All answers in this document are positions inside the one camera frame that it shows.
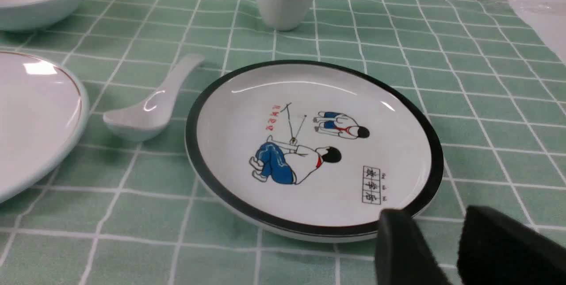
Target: white ceramic spoon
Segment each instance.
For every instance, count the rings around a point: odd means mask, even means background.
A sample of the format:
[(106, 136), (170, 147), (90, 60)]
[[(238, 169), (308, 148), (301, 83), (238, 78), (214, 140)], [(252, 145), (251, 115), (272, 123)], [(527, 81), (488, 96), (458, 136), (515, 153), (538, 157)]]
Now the white ceramic spoon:
[(105, 112), (103, 120), (107, 127), (117, 136), (137, 142), (158, 135), (171, 120), (181, 85), (202, 61), (202, 55), (183, 57), (145, 100), (127, 108)]

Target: green checkered tablecloth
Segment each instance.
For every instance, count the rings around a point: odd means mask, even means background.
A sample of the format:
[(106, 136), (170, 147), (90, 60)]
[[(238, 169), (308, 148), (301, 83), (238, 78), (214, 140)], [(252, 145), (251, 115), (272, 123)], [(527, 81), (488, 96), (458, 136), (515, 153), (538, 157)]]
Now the green checkered tablecloth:
[[(1, 284), (374, 284), (373, 242), (304, 243), (257, 229), (207, 194), (186, 160), (184, 122), (199, 92), (272, 59), (357, 69), (430, 118), (445, 175), (418, 224), (455, 283), (467, 204), (566, 244), (566, 67), (511, 9), (315, 0), (305, 22), (282, 33), (261, 23), (254, 0), (85, 0), (46, 31), (0, 33), (0, 49), (65, 65), (92, 103), (61, 166), (0, 204)], [(144, 144), (112, 136), (101, 114), (143, 99), (189, 52), (207, 62), (164, 133)]]

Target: cartoon child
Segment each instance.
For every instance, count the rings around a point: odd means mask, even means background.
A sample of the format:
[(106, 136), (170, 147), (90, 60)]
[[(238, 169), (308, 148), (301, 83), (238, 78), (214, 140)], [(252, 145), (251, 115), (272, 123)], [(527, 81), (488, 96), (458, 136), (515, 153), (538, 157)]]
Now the cartoon child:
[(367, 138), (370, 131), (366, 127), (358, 126), (352, 118), (342, 113), (319, 112), (319, 116), (313, 119), (318, 123), (315, 131), (320, 134), (339, 136), (340, 138), (355, 139)]
[(249, 164), (255, 169), (252, 176), (266, 182), (271, 176), (279, 184), (300, 184), (324, 162), (336, 163), (342, 159), (340, 151), (333, 146), (317, 148), (267, 141), (259, 147)]

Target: black-rimmed plate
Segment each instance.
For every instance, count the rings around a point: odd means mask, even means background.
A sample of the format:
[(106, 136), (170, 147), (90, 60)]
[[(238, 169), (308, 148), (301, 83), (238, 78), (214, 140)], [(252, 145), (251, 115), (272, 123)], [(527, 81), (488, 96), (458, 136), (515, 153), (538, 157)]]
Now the black-rimmed plate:
[(438, 137), (412, 102), (319, 62), (261, 63), (221, 77), (196, 100), (185, 139), (201, 182), (224, 205), (306, 241), (375, 237), (381, 209), (416, 215), (443, 172)]

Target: plate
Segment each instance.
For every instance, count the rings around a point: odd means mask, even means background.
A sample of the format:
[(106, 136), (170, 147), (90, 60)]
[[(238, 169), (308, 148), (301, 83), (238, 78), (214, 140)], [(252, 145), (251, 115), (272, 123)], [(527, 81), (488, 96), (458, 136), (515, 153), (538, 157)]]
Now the plate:
[(221, 77), (191, 108), (185, 139), (201, 182), (225, 206), (306, 241), (374, 238), (383, 208), (418, 214), (443, 172), (438, 137), (412, 102), (319, 62), (274, 61)]
[(83, 133), (89, 101), (69, 71), (32, 55), (0, 51), (0, 202), (35, 184)]

